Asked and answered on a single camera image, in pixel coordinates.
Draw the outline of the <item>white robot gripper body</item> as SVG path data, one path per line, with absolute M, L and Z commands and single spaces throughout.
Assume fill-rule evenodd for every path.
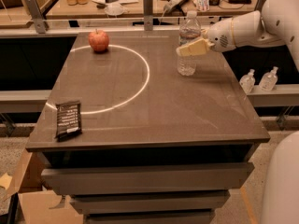
M 245 46 L 269 48 L 282 44 L 280 38 L 266 31 L 259 11 L 221 20 L 208 29 L 206 37 L 211 49 L 217 52 Z

